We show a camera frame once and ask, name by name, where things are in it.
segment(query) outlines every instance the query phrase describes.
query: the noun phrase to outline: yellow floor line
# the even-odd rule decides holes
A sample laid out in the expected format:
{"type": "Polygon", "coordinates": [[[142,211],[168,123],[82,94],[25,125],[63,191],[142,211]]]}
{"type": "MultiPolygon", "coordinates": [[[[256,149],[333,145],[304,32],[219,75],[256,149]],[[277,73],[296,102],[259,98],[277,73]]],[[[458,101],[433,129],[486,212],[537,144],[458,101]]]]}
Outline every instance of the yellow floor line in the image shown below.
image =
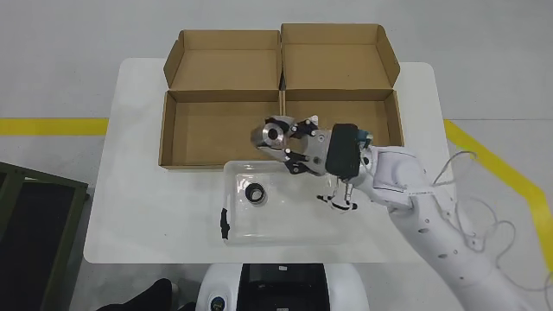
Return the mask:
{"type": "Polygon", "coordinates": [[[0,136],[103,136],[107,117],[0,118],[0,136]]]}
{"type": "Polygon", "coordinates": [[[444,120],[443,124],[451,143],[461,149],[471,150],[478,154],[477,161],[482,167],[492,172],[526,199],[536,227],[537,237],[542,246],[543,258],[549,271],[553,271],[553,216],[551,216],[545,193],[457,125],[449,120],[444,120]]]}

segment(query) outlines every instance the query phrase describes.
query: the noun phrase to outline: cardboard box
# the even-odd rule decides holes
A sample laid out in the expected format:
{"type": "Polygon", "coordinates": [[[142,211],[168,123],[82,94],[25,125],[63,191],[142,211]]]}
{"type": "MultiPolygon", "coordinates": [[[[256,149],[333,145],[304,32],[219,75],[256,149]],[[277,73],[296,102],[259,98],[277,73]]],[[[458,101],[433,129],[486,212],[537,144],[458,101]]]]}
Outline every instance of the cardboard box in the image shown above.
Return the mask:
{"type": "Polygon", "coordinates": [[[384,28],[283,24],[281,31],[180,32],[163,68],[160,166],[268,160],[250,131],[276,114],[316,114],[323,129],[355,123],[376,145],[403,145],[393,91],[399,64],[384,28]]]}
{"type": "Polygon", "coordinates": [[[357,124],[375,145],[403,145],[393,85],[399,63],[378,24],[283,24],[285,115],[357,124]]]}
{"type": "Polygon", "coordinates": [[[251,129],[282,113],[280,33],[184,30],[165,67],[159,165],[209,168],[267,160],[251,129]]]}

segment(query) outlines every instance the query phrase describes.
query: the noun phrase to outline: black rubber ring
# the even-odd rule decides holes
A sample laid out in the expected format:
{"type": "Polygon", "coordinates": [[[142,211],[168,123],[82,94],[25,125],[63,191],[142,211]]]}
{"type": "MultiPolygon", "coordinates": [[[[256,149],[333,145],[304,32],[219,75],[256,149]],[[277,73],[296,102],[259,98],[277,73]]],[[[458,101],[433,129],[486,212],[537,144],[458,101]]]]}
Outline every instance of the black rubber ring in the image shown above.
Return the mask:
{"type": "Polygon", "coordinates": [[[248,201],[250,201],[250,203],[252,204],[260,204],[265,199],[265,190],[260,184],[254,182],[253,184],[248,185],[248,187],[245,189],[245,198],[247,198],[248,201]],[[254,200],[252,197],[254,191],[261,192],[261,197],[259,197],[258,200],[254,200]]]}

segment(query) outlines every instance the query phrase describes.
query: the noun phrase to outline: clear plastic container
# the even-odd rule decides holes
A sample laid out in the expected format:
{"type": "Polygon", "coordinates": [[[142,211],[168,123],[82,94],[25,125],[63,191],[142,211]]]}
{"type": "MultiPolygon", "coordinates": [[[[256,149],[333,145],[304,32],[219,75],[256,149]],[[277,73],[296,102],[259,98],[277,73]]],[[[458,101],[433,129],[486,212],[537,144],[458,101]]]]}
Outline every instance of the clear plastic container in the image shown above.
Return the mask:
{"type": "Polygon", "coordinates": [[[224,208],[231,227],[227,244],[346,241],[348,217],[316,198],[332,193],[334,177],[291,175],[281,162],[228,162],[224,174],[224,208]],[[245,197],[245,189],[252,183],[260,184],[265,191],[265,200],[257,205],[245,197]]]}

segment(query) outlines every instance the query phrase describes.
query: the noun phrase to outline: person's leg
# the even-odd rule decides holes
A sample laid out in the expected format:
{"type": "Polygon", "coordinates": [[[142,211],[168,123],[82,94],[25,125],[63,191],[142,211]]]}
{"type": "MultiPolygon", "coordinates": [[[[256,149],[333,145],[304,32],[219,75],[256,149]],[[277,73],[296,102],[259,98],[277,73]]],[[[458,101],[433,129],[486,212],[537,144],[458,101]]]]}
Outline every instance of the person's leg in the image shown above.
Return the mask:
{"type": "Polygon", "coordinates": [[[157,280],[150,288],[125,304],[112,304],[98,311],[169,311],[173,303],[173,283],[168,279],[157,280]]]}

